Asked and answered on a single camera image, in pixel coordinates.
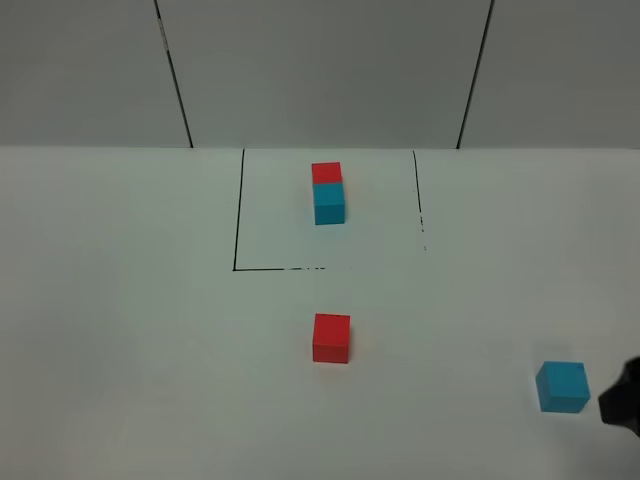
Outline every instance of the white wall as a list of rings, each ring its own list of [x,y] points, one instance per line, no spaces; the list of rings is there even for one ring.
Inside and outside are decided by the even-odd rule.
[[[0,144],[188,144],[152,0],[8,2]]]
[[[194,144],[456,145],[489,0],[163,0]]]
[[[640,146],[640,3],[496,0],[462,146]]]

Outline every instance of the cube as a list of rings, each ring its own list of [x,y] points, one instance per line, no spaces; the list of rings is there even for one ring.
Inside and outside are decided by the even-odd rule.
[[[578,413],[591,398],[582,363],[544,362],[536,385],[543,412]]]
[[[313,361],[349,363],[351,317],[316,313],[313,326]]]
[[[340,162],[313,163],[311,165],[311,177],[314,185],[319,183],[342,183]]]
[[[320,183],[314,185],[313,209],[316,225],[344,223],[345,201],[342,183]]]

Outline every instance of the blue block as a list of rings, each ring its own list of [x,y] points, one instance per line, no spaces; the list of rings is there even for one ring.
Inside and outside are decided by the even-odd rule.
[[[318,183],[313,186],[316,225],[344,223],[345,202],[342,183]]]
[[[536,385],[543,412],[578,413],[591,398],[582,363],[544,362]]]

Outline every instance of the black object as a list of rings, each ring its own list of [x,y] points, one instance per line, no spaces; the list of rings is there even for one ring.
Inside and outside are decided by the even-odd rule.
[[[640,437],[640,357],[625,364],[618,381],[598,403],[604,423],[626,427]]]

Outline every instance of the red block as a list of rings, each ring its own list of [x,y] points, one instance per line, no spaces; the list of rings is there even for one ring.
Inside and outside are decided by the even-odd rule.
[[[349,363],[349,315],[316,313],[313,327],[313,361]]]
[[[342,183],[340,162],[312,163],[311,176],[313,183]]]

